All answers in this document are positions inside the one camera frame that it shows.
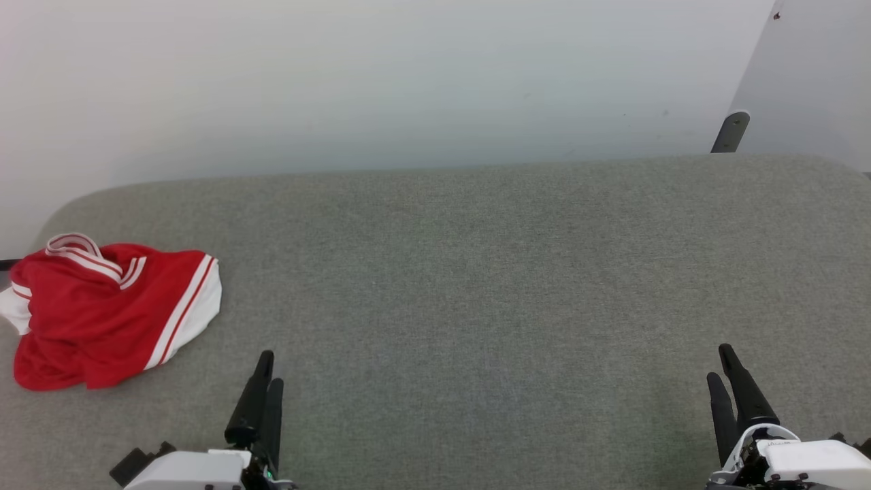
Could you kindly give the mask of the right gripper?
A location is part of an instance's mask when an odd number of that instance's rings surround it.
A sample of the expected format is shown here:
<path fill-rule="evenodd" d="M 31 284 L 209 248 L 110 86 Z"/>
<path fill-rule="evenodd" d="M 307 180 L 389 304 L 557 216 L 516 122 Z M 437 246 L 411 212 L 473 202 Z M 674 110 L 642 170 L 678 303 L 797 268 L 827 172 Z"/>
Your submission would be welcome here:
<path fill-rule="evenodd" d="M 710 415 L 714 426 L 719 464 L 707 480 L 709 489 L 809 489 L 812 484 L 803 470 L 794 476 L 775 472 L 770 461 L 772 447 L 793 446 L 794 453 L 811 451 L 792 431 L 780 426 L 766 397 L 753 376 L 738 359 L 731 344 L 719 345 L 723 372 L 732 387 L 734 403 L 720 375 L 706 376 Z"/>

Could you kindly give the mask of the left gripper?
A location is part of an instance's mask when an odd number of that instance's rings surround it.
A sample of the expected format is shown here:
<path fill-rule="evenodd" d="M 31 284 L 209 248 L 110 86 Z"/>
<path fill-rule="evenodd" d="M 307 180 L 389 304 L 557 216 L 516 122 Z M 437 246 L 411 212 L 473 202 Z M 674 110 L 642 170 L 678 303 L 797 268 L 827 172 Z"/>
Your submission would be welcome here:
<path fill-rule="evenodd" d="M 278 476 L 284 381 L 273 380 L 273 368 L 274 352 L 262 351 L 225 429 L 227 444 L 251 446 L 251 459 L 242 470 L 244 489 L 298 489 Z M 258 440 L 259 446 L 253 446 Z"/>

